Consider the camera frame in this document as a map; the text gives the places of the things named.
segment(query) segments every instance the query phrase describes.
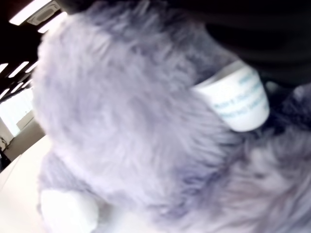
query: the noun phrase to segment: fluffy lavender fur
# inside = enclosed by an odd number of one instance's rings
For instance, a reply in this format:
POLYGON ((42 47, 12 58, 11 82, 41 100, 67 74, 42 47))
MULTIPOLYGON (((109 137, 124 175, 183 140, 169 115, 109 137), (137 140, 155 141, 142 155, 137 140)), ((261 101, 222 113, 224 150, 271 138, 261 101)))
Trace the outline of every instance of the fluffy lavender fur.
POLYGON ((53 141, 41 189, 89 193, 172 233, 310 232, 310 86, 263 128, 230 131, 191 87, 235 58, 147 1, 68 17, 39 56, 36 117, 53 141))

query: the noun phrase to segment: window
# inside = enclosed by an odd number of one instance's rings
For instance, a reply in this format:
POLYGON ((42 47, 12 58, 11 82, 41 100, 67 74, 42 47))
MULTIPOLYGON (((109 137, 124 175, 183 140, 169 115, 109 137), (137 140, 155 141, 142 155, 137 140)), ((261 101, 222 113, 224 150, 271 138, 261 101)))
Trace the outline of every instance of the window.
POLYGON ((0 117, 13 136, 20 132, 17 123, 33 109, 32 100, 33 93, 27 89, 0 104, 0 117))

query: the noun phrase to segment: fluorescent light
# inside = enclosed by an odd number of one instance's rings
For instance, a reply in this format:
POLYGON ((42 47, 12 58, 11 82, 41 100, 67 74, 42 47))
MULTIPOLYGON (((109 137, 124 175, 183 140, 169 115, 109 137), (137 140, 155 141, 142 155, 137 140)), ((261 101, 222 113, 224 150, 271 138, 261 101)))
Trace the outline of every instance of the fluorescent light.
POLYGON ((13 89, 13 91, 11 91, 11 93, 16 92, 16 91, 20 88, 20 86, 22 86, 22 85, 23 85, 23 83, 19 83, 19 84, 13 89))
POLYGON ((8 63, 4 63, 0 65, 0 73, 8 66, 8 63))
POLYGON ((28 80, 27 83, 25 83, 21 88, 25 88, 29 83, 31 83, 32 79, 28 80))
POLYGON ((34 63, 31 67, 29 67, 29 68, 25 71, 25 73, 29 73, 30 71, 32 71, 32 70, 38 65, 38 62, 39 62, 39 61, 37 61, 37 62, 34 63))
POLYGON ((22 64, 19 65, 19 67, 16 68, 16 70, 14 70, 10 75, 9 78, 14 77, 15 75, 17 75, 17 73, 19 73, 25 66, 28 65, 29 62, 23 62, 22 64))
POLYGON ((12 24, 20 25, 30 16, 32 16, 35 12, 40 10, 46 4, 48 4, 51 0, 34 0, 29 3, 24 9, 18 12, 11 20, 9 21, 12 24))
POLYGON ((0 99, 2 99, 2 97, 5 96, 5 94, 8 93, 9 90, 10 90, 10 89, 8 88, 8 89, 6 89, 5 91, 3 91, 3 92, 1 93, 1 95, 0 95, 0 99))
POLYGON ((38 30, 40 33, 45 33, 46 31, 57 27, 67 16, 66 12, 63 12, 52 19, 50 22, 46 23, 42 28, 38 30))

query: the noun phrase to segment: white table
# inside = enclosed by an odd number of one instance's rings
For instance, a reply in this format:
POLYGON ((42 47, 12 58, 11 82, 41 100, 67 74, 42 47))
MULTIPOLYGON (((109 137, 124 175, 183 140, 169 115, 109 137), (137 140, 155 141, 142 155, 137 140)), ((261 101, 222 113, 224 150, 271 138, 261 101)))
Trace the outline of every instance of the white table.
MULTIPOLYGON (((0 174, 0 233, 46 233, 38 204, 37 176, 48 137, 29 148, 0 174)), ((114 210, 109 233, 159 233, 133 214, 114 210)))

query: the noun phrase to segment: plush toy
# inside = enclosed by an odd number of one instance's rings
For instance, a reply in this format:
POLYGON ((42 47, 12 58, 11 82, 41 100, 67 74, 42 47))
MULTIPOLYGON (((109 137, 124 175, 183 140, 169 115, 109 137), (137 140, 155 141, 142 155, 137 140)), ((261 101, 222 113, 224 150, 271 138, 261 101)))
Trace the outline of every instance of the plush toy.
POLYGON ((310 232, 309 85, 260 129, 231 131, 192 87, 237 58, 154 1, 94 3, 44 36, 39 59, 49 231, 105 233, 109 203, 170 233, 310 232))

